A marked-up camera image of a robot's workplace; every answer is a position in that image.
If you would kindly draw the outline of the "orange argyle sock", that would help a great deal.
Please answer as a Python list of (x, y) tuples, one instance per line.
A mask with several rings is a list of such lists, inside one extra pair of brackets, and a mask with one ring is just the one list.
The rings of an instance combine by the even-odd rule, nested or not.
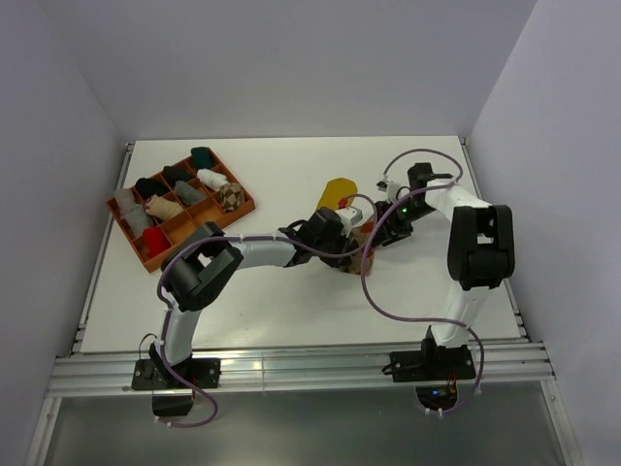
[(374, 222), (367, 221), (361, 226), (354, 227), (348, 237), (348, 250), (357, 250), (357, 252), (346, 258), (340, 265), (341, 272), (352, 275), (369, 275), (374, 263), (374, 248), (370, 248), (369, 253), (364, 255), (364, 247), (368, 242), (369, 236), (373, 230)]

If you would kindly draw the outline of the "yellow sock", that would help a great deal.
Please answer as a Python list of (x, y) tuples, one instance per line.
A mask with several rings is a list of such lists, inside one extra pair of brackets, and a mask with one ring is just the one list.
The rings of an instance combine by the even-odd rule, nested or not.
[(358, 193), (357, 185), (347, 178), (336, 178), (326, 183), (315, 209), (328, 208), (333, 211), (350, 207), (352, 195)]

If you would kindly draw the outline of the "brown argyle sock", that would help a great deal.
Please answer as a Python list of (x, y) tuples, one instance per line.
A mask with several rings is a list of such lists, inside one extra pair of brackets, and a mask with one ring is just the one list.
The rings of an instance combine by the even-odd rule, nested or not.
[(225, 213), (236, 211), (245, 202), (245, 192), (239, 183), (225, 183), (217, 194), (219, 205)]

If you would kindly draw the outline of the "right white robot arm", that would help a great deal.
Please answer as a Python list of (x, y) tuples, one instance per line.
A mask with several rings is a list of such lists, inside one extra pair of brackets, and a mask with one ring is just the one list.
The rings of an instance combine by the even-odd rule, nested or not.
[(450, 223), (446, 267), (451, 285), (443, 315), (431, 323), (420, 354), (422, 372), (438, 379), (464, 350), (480, 310), (515, 268), (512, 211), (492, 205), (463, 188), (447, 173), (436, 173), (429, 162), (408, 169), (409, 189), (386, 179), (377, 187), (387, 199), (376, 204), (377, 226), (372, 245), (389, 246), (411, 235), (413, 223), (439, 213)]

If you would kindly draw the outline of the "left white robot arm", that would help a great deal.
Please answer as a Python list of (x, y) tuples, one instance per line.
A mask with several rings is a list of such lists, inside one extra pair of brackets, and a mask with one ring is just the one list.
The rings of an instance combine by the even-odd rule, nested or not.
[(167, 387), (185, 383), (200, 313), (215, 301), (235, 272), (296, 267), (313, 257), (340, 268), (357, 251), (349, 235), (362, 217), (355, 207), (336, 211), (323, 207), (298, 226), (246, 237), (227, 236), (213, 222), (199, 227), (161, 265), (156, 293), (166, 304), (166, 312), (160, 337), (149, 348), (154, 376)]

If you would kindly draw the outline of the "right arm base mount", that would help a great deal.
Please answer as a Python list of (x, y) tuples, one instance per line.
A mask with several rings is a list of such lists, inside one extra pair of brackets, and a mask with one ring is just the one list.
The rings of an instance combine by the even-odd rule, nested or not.
[(453, 408), (458, 401), (459, 381), (476, 378), (474, 362), (467, 349), (393, 351), (381, 373), (393, 383), (430, 383), (417, 386), (420, 404), (432, 411)]

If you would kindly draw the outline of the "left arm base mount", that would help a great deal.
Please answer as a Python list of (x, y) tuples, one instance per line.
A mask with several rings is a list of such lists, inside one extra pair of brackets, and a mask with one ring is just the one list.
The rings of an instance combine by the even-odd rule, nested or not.
[[(183, 379), (200, 388), (217, 388), (220, 376), (218, 358), (190, 357), (180, 364), (173, 365), (174, 371)], [(134, 367), (131, 382), (132, 391), (149, 391), (152, 412), (156, 416), (187, 416), (194, 405), (196, 391), (190, 394), (166, 395), (164, 391), (188, 389), (188, 386), (176, 379), (164, 366), (159, 355), (155, 353), (147, 359), (140, 359)]]

